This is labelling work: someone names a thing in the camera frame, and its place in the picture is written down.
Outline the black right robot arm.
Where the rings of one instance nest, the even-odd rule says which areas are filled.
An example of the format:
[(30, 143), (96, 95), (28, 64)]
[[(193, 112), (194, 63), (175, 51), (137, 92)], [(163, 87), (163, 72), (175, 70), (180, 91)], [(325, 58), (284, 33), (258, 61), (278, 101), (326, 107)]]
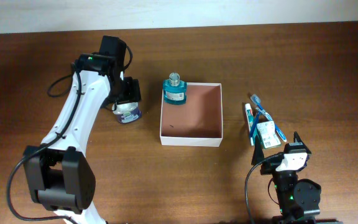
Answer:
[(260, 167), (261, 175), (271, 175), (275, 185), (280, 215), (272, 217), (272, 223), (339, 223), (336, 219), (318, 220), (320, 214), (321, 186), (310, 179), (299, 179), (297, 173), (307, 166), (311, 151), (298, 133), (293, 142), (285, 145), (282, 152), (265, 157), (260, 139), (256, 137), (251, 173)]

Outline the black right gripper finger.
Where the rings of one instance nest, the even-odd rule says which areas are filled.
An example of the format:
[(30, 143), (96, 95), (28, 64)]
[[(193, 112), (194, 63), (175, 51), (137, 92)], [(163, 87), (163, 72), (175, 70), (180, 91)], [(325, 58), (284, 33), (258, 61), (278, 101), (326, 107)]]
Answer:
[(263, 161), (265, 159), (264, 152), (262, 149), (262, 146), (259, 143), (254, 144), (254, 153), (252, 156), (251, 164), (253, 166), (257, 165), (259, 162)]
[(295, 131), (293, 133), (293, 142), (296, 144), (296, 145), (304, 145), (304, 142), (302, 141), (300, 135), (298, 134), (297, 131)]

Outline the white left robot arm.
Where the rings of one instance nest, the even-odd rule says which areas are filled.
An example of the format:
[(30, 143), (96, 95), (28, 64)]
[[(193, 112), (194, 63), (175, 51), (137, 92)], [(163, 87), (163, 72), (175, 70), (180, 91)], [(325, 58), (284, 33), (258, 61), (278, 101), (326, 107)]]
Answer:
[(82, 54), (73, 64), (68, 98), (39, 146), (27, 146), (23, 167), (30, 197), (53, 219), (66, 223), (105, 223), (93, 197), (96, 177), (86, 160), (88, 138), (98, 111), (111, 105), (120, 123), (140, 118), (139, 82), (124, 75), (127, 44), (105, 35), (98, 52)]

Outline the teal mouthwash bottle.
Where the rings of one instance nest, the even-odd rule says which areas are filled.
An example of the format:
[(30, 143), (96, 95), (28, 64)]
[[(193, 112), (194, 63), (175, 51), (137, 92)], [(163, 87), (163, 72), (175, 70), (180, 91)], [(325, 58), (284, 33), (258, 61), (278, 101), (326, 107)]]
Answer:
[(163, 82), (164, 102), (171, 105), (184, 105), (186, 103), (187, 82), (180, 79), (178, 73), (171, 73)]

